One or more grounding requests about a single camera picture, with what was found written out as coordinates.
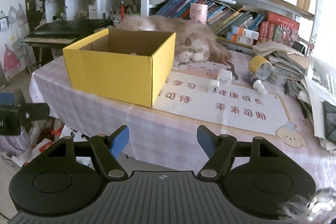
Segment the large white charger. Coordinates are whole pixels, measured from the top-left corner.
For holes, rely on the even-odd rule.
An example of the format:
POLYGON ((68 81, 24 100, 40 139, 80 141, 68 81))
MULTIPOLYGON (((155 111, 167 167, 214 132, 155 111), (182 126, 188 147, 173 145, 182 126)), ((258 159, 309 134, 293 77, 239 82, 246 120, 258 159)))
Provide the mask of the large white charger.
POLYGON ((227 69, 221 69, 218 73, 217 80, 220 86, 230 85, 232 83, 232 72, 227 69))

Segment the pink cartoon table mat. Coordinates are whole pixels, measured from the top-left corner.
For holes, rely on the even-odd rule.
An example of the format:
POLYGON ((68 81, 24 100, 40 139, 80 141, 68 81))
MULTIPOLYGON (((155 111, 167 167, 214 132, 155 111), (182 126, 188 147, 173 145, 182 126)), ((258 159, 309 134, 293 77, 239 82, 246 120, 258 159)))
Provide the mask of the pink cartoon table mat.
POLYGON ((307 146, 279 95, 268 92, 264 96, 249 83, 239 84, 236 80, 238 75, 232 64, 176 60, 153 107, 228 128, 275 136, 293 148, 307 146), (221 69, 232 72, 232 83, 220 86, 217 93, 209 93, 209 82, 217 80, 221 69))

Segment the small white charger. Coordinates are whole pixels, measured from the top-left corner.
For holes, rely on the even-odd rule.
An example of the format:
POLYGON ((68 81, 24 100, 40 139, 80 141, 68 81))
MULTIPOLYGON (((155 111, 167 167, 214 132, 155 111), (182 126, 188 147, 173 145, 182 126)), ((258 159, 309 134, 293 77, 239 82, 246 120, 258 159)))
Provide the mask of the small white charger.
POLYGON ((208 86, 209 93, 217 93, 220 88, 220 82, 218 80, 210 80, 208 86))

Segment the white spray bottle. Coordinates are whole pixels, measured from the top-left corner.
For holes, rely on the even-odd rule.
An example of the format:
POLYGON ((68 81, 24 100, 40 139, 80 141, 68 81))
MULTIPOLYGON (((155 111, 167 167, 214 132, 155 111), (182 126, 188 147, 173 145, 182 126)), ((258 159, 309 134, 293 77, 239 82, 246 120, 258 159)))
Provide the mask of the white spray bottle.
POLYGON ((267 95, 268 92, 266 90, 266 88, 264 87, 262 81, 256 76, 254 75, 252 72, 247 71, 244 74, 244 79, 247 83, 250 84, 250 86, 252 88, 254 88, 255 90, 257 90, 259 93, 261 93, 262 95, 267 95))

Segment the yellow cardboard box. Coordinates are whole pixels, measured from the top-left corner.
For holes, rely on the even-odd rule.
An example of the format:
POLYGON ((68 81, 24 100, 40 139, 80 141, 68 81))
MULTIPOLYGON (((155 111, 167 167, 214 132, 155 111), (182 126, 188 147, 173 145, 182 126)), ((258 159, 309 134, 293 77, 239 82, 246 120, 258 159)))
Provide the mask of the yellow cardboard box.
POLYGON ((152 107, 173 67, 175 38, 174 32, 106 28, 72 43, 63 48, 72 87, 152 107))

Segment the black piano keyboard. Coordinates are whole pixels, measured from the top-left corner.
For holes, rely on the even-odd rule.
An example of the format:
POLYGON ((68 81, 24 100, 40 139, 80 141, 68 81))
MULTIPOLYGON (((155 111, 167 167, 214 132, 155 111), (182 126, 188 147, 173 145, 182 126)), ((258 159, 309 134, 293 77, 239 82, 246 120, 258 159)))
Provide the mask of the black piano keyboard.
POLYGON ((30 32, 25 43, 33 47, 62 49, 94 33, 113 26, 110 19, 82 19, 46 23, 30 32))

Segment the yellow tape roll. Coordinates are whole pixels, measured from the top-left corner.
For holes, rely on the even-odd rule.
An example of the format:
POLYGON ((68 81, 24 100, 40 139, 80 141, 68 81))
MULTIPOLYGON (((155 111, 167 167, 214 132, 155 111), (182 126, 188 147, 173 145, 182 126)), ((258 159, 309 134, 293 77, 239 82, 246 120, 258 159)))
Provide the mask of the yellow tape roll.
POLYGON ((263 56, 254 56, 249 62, 248 69, 260 80, 266 80, 273 71, 272 64, 263 56))

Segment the orange and white cat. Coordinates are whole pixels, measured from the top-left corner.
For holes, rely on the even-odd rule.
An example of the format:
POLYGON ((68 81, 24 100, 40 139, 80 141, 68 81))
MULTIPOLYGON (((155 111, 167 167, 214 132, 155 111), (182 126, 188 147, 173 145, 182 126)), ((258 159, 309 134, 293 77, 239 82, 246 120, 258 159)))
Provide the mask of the orange and white cat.
POLYGON ((130 16, 118 24, 117 28, 128 31, 174 32, 175 53, 183 63, 223 63, 232 58, 230 51, 217 42, 214 32, 201 22, 159 15, 130 16))

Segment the lower orange white box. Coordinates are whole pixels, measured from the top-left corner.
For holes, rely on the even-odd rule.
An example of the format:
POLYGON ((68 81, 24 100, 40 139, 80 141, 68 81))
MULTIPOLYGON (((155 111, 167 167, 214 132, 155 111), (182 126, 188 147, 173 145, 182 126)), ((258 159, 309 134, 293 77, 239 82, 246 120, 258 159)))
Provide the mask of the lower orange white box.
POLYGON ((232 42, 245 44, 245 45, 249 45, 249 46, 253 45, 253 39, 252 38, 247 38, 247 37, 244 37, 244 36, 235 35, 235 34, 232 34, 230 32, 228 32, 228 34, 227 34, 227 40, 232 41, 232 42))

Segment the orange white box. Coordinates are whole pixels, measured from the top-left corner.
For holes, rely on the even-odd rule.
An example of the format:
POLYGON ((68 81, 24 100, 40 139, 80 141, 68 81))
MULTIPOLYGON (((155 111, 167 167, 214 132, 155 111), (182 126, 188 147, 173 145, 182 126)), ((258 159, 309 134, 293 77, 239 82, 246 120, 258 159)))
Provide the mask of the orange white box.
POLYGON ((238 36, 244 36, 246 38, 251 38, 257 40, 259 38, 259 33, 242 27, 232 26, 231 33, 238 36))
POLYGON ((252 38, 247 38, 247 37, 244 37, 244 36, 235 35, 235 34, 232 34, 230 32, 228 32, 228 34, 227 34, 227 40, 232 41, 232 42, 245 44, 245 45, 249 45, 249 46, 253 45, 253 39, 252 38))

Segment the stack of notebooks and papers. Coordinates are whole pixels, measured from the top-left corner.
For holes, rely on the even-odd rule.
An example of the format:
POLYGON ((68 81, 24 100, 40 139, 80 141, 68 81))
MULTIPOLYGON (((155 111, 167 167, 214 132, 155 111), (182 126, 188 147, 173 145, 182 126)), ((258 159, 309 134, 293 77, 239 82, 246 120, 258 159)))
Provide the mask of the stack of notebooks and papers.
POLYGON ((322 61, 284 44, 258 43, 252 49, 256 56, 266 58, 273 69, 281 69, 288 75, 281 88, 299 101, 321 146, 335 154, 335 71, 322 61))

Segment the upper orange white box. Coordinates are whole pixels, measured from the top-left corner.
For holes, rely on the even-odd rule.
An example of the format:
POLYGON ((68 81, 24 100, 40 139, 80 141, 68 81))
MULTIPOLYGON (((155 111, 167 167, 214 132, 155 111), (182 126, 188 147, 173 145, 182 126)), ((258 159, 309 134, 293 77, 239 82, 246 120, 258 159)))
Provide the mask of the upper orange white box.
POLYGON ((257 40, 259 38, 259 33, 242 27, 232 26, 231 33, 238 36, 244 36, 246 38, 251 38, 257 40))

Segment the pink cup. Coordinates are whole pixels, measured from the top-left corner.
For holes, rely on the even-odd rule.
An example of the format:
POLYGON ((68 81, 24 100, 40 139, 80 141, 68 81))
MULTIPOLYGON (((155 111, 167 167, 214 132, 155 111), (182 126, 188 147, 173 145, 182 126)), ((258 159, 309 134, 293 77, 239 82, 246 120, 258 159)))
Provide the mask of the pink cup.
POLYGON ((207 22, 207 9, 208 6, 200 3, 192 3, 190 6, 189 17, 190 20, 202 24, 207 22))

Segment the red thick book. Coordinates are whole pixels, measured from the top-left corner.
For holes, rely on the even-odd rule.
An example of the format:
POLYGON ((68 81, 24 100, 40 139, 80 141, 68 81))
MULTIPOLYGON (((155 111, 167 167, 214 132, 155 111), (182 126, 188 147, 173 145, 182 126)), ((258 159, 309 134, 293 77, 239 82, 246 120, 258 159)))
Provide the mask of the red thick book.
POLYGON ((289 28, 290 30, 298 31, 299 23, 293 19, 287 18, 286 16, 267 11, 265 13, 265 19, 267 22, 274 24, 275 26, 283 26, 289 28))

